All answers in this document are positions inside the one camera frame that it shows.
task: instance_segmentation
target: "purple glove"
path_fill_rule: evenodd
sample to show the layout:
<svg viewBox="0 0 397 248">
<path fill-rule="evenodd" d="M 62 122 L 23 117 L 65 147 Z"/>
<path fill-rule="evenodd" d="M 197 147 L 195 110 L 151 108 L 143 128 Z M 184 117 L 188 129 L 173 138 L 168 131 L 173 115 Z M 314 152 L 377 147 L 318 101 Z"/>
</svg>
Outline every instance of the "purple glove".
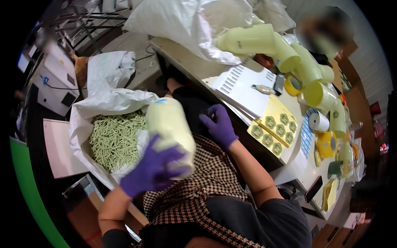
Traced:
<svg viewBox="0 0 397 248">
<path fill-rule="evenodd" d="M 174 182 L 170 178 L 178 177 L 189 171 L 187 167 L 167 170 L 168 163 L 182 158 L 185 154 L 180 153 L 176 146 L 161 152 L 154 151 L 152 147 L 158 138 L 159 135 L 155 135 L 150 140 L 137 167 L 121 180 L 120 186 L 129 197 L 134 198 L 144 191 L 166 189 Z"/>
<path fill-rule="evenodd" d="M 208 128 L 208 131 L 212 137 L 219 142 L 224 150 L 229 150 L 230 145 L 233 141 L 239 137 L 234 133 L 234 129 L 231 125 L 229 115 L 224 106 L 221 104 L 212 105 L 208 109 L 210 115 L 214 115 L 212 119 L 208 116 L 200 114 L 198 117 Z"/>
</svg>

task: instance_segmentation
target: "white tape roll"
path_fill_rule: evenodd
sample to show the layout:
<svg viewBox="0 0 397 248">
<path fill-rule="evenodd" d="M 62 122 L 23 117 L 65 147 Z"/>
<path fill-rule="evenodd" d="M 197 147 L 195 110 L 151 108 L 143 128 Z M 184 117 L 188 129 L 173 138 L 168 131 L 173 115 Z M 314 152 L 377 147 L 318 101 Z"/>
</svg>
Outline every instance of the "white tape roll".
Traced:
<svg viewBox="0 0 397 248">
<path fill-rule="evenodd" d="M 330 121 L 320 112 L 313 113 L 309 117 L 309 127 L 319 132 L 326 132 L 330 128 Z"/>
</svg>

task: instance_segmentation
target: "sticker sheet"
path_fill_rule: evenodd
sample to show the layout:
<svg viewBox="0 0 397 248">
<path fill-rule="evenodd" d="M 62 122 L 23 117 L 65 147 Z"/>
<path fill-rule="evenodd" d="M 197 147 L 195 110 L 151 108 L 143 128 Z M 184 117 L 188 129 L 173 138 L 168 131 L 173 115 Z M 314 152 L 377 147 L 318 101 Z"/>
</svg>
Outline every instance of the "sticker sheet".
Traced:
<svg viewBox="0 0 397 248">
<path fill-rule="evenodd" d="M 281 137 L 287 144 L 292 144 L 298 129 L 296 118 L 275 95 L 270 96 L 265 114 L 260 120 L 263 125 Z M 254 121 L 247 132 L 278 158 L 285 149 L 281 142 Z"/>
</svg>

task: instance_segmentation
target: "blue label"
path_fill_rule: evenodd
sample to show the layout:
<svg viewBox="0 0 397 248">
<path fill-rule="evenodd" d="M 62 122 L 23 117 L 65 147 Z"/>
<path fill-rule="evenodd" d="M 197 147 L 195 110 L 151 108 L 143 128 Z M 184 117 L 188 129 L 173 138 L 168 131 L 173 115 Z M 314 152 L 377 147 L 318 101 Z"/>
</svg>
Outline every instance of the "blue label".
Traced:
<svg viewBox="0 0 397 248">
<path fill-rule="evenodd" d="M 160 100 L 157 100 L 155 103 L 162 104 L 162 103 L 166 103 L 166 102 L 167 102 L 167 99 L 160 99 Z"/>
</svg>

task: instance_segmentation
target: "green sticks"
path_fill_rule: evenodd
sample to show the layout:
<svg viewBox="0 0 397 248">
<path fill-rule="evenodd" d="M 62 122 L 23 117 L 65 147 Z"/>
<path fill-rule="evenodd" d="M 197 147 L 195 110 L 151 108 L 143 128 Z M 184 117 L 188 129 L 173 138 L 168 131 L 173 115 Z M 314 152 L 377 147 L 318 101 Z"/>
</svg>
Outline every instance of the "green sticks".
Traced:
<svg viewBox="0 0 397 248">
<path fill-rule="evenodd" d="M 145 114 L 98 115 L 89 138 L 91 156 L 107 172 L 120 170 L 138 160 L 137 129 L 147 129 Z"/>
</svg>

